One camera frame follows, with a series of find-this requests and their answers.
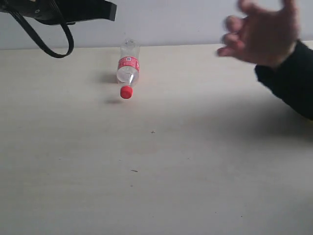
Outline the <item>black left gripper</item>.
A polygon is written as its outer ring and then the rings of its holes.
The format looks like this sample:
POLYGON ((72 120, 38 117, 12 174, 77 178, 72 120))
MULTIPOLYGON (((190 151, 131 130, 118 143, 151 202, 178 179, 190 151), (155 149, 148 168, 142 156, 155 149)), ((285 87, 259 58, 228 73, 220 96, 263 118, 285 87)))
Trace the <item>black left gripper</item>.
POLYGON ((106 0, 75 0, 71 7, 68 0, 2 0, 1 13, 7 13, 17 22, 26 17, 41 24, 58 25, 61 17, 68 25, 76 22, 104 19, 114 22, 116 4, 106 0))

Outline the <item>black sleeved forearm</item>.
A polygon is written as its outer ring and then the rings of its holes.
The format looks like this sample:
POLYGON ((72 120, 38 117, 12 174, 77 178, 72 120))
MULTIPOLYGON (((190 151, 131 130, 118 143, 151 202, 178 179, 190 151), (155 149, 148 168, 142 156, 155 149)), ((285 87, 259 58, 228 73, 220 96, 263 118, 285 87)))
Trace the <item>black sleeved forearm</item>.
POLYGON ((313 50, 300 40, 276 69, 257 65, 258 81, 301 116, 313 119, 313 50))

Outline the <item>person's open bare hand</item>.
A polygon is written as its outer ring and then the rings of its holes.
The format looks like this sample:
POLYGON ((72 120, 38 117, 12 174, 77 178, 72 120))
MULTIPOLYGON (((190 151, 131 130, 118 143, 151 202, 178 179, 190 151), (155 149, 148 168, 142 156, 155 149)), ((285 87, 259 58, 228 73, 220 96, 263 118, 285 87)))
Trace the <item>person's open bare hand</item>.
POLYGON ((294 0, 282 1, 282 8, 271 11, 251 0, 238 1, 245 18, 228 16, 219 57, 233 57, 240 61, 270 68, 279 67, 294 51, 299 37, 299 17, 294 0))

